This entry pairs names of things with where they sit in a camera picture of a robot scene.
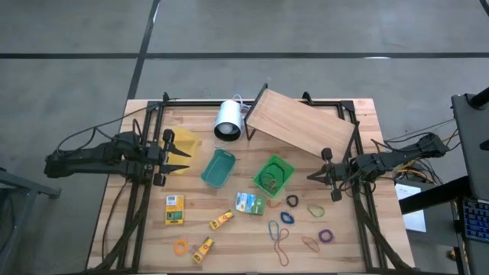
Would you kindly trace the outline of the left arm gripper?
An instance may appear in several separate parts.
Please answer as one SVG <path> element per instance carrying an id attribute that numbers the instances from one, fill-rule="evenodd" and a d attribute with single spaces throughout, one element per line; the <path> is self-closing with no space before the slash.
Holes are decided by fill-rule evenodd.
<path id="1" fill-rule="evenodd" d="M 169 152 L 183 157 L 190 157 L 189 154 L 179 150 L 173 143 L 169 144 Z M 182 170 L 188 169 L 187 165 L 166 164 L 167 152 L 164 147 L 159 145 L 159 134 L 153 139 L 147 148 L 147 158 L 149 163 L 144 167 L 143 178 L 146 182 L 155 186 L 165 186 L 166 176 L 164 174 L 177 173 L 181 174 Z"/>

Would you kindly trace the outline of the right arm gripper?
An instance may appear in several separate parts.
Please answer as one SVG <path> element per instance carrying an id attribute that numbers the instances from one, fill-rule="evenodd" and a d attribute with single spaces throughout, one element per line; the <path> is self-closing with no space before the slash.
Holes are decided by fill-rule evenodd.
<path id="1" fill-rule="evenodd" d="M 342 199 L 342 193 L 354 197 L 355 194 L 355 172 L 350 167 L 349 157 L 351 150 L 347 149 L 340 163 L 332 162 L 332 150 L 327 147 L 322 150 L 322 159 L 325 166 L 319 171 L 308 175 L 307 179 L 324 183 L 332 187 L 331 198 L 333 202 Z"/>

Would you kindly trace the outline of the yellow crayon box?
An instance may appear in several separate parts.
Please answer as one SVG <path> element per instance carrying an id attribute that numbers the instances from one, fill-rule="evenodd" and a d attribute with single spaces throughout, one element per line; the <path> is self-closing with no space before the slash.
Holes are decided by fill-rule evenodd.
<path id="1" fill-rule="evenodd" d="M 182 225 L 184 222 L 184 206 L 183 195 L 166 196 L 165 224 Z"/>

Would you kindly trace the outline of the small yellow crayon pack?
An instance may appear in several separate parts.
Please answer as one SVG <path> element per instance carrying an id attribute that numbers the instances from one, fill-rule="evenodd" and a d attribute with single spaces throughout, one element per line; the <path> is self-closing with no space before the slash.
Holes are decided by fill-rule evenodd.
<path id="1" fill-rule="evenodd" d="M 196 264 L 201 264 L 213 245 L 214 245 L 214 240 L 211 239 L 210 237 L 207 237 L 192 255 L 192 260 Z"/>
<path id="2" fill-rule="evenodd" d="M 227 221 L 229 221 L 232 218 L 234 218 L 234 214 L 233 214 L 232 210 L 228 210 L 224 214 L 220 215 L 218 218 L 211 220 L 211 222 L 209 223 L 210 228 L 213 231 L 215 231 L 217 228 L 221 227 L 222 225 L 224 225 Z"/>

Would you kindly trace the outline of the green and blue card box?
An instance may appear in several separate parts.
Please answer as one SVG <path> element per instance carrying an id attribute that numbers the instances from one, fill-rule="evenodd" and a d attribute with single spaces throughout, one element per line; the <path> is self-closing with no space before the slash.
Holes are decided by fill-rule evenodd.
<path id="1" fill-rule="evenodd" d="M 267 204 L 264 196 L 238 192 L 235 199 L 235 209 L 251 215 L 263 215 Z"/>

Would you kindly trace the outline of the long red rubber band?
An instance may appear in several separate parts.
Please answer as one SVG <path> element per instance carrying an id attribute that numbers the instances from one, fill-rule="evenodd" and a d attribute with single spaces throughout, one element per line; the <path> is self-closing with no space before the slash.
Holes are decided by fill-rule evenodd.
<path id="1" fill-rule="evenodd" d="M 280 229 L 277 240 L 274 243 L 274 251 L 278 256 L 279 263 L 282 267 L 286 267 L 290 263 L 287 253 L 280 246 L 281 241 L 287 239 L 289 234 L 290 232 L 287 228 Z"/>

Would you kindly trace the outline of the white desk lamp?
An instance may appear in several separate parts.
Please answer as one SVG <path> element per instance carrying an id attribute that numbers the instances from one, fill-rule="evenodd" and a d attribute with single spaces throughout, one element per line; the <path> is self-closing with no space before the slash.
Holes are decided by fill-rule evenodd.
<path id="1" fill-rule="evenodd" d="M 233 100 L 224 101 L 215 118 L 215 136 L 221 141 L 236 141 L 241 137 L 242 128 L 241 105 Z"/>

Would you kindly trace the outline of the black side desk beam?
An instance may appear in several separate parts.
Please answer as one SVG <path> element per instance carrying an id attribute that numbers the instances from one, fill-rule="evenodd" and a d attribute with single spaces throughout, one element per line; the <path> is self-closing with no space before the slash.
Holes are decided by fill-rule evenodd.
<path id="1" fill-rule="evenodd" d="M 469 195 L 471 195 L 470 179 L 468 176 L 463 176 L 446 184 L 401 199 L 399 204 L 401 212 L 409 214 Z"/>

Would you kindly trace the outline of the yellow translucent plastic bin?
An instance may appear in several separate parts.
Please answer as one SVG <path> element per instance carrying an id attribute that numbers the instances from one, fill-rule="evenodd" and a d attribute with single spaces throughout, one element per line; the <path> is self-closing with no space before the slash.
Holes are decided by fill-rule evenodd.
<path id="1" fill-rule="evenodd" d="M 167 155 L 167 163 L 169 165 L 190 166 L 192 162 L 192 155 L 194 155 L 196 148 L 199 145 L 199 135 L 185 128 L 174 127 L 172 128 L 172 131 L 174 133 L 173 144 L 178 150 L 189 154 L 189 157 L 169 153 Z"/>

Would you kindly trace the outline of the green slotted plastic basket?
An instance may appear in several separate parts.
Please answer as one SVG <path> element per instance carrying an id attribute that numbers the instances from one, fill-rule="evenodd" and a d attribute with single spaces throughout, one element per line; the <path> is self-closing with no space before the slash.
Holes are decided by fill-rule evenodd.
<path id="1" fill-rule="evenodd" d="M 268 164 L 272 164 L 272 163 L 276 163 L 278 165 L 280 165 L 282 168 L 285 169 L 285 180 L 283 181 L 283 185 L 279 188 L 276 189 L 276 192 L 273 192 L 273 193 L 270 193 L 268 192 L 261 184 L 260 184 L 260 180 L 259 180 L 259 176 L 261 175 L 261 172 L 264 170 L 264 168 L 268 165 Z M 290 177 L 294 174 L 295 172 L 295 168 L 292 167 L 290 164 L 288 164 L 286 161 L 282 160 L 280 157 L 278 157 L 277 155 L 272 155 L 270 157 L 270 159 L 265 163 L 265 165 L 261 168 L 261 170 L 257 173 L 257 175 L 255 176 L 254 178 L 254 184 L 259 187 L 260 189 L 262 189 L 267 195 L 269 195 L 270 197 L 276 197 L 280 191 L 285 187 L 285 185 L 287 184 L 288 180 L 290 179 Z"/>

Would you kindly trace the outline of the teal plastic bin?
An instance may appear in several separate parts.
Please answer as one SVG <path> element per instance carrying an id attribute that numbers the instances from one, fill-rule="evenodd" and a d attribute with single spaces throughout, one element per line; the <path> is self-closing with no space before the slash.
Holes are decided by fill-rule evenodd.
<path id="1" fill-rule="evenodd" d="M 216 149 L 201 174 L 201 179 L 213 188 L 221 188 L 230 176 L 235 163 L 236 157 L 233 154 L 223 149 Z"/>

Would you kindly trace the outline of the wooden shelf riser black legs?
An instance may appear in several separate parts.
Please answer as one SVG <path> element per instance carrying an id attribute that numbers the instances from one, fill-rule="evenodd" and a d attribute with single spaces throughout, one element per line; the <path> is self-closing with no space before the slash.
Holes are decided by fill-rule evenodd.
<path id="1" fill-rule="evenodd" d="M 317 107 L 263 85 L 245 118 L 251 139 L 245 147 L 255 153 L 276 154 L 295 167 L 321 164 L 322 150 L 339 162 L 349 153 L 355 125 L 339 118 L 332 106 Z"/>

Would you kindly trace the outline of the grey side table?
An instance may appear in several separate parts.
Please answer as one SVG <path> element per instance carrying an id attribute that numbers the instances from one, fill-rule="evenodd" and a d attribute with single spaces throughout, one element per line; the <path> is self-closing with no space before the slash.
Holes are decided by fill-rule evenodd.
<path id="1" fill-rule="evenodd" d="M 11 220 L 8 220 L 11 223 L 11 230 L 6 241 L 0 245 L 0 275 L 6 275 L 17 253 L 24 227 L 37 196 L 44 194 L 50 199 L 58 199 L 60 189 L 54 189 L 0 169 L 0 185 L 2 184 L 5 186 L 6 199 L 11 206 Z"/>

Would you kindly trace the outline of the backlit computer keyboard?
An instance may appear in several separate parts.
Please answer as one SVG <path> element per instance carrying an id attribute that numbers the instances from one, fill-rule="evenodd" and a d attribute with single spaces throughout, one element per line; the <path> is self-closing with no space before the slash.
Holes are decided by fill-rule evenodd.
<path id="1" fill-rule="evenodd" d="M 489 243 L 489 202 L 463 198 L 462 214 L 465 237 Z"/>

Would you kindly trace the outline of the black aluminium rig frame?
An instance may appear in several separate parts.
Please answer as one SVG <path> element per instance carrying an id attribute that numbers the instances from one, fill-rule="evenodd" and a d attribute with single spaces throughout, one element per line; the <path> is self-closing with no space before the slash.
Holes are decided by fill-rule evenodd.
<path id="1" fill-rule="evenodd" d="M 348 149 L 352 154 L 375 152 L 381 138 L 380 125 L 371 99 L 315 99 L 312 106 L 332 106 L 334 113 L 355 125 Z M 165 186 L 153 186 L 142 238 L 141 250 L 129 241 L 124 266 L 138 273 L 360 273 L 365 259 L 378 265 L 377 247 L 369 231 L 360 233 L 352 197 L 343 195 L 333 202 L 330 188 L 308 180 L 322 164 L 295 167 L 295 172 L 274 202 L 282 206 L 267 209 L 263 215 L 236 212 L 234 218 L 213 231 L 209 223 L 233 209 L 237 193 L 258 193 L 254 177 L 267 160 L 266 156 L 245 147 L 251 130 L 226 145 L 236 157 L 230 177 L 221 188 L 213 188 L 201 179 L 215 151 L 213 133 L 220 102 L 212 100 L 173 100 L 164 108 L 163 128 L 185 128 L 199 135 L 199 145 L 189 168 L 167 177 Z M 182 225 L 165 224 L 166 196 L 184 196 Z M 312 217 L 308 205 L 325 209 L 321 218 Z M 274 251 L 268 222 L 275 220 L 280 229 L 290 232 L 280 246 L 290 263 L 282 267 Z M 316 240 L 320 252 L 311 251 L 302 241 Z M 201 264 L 192 255 L 210 237 L 214 245 Z"/>

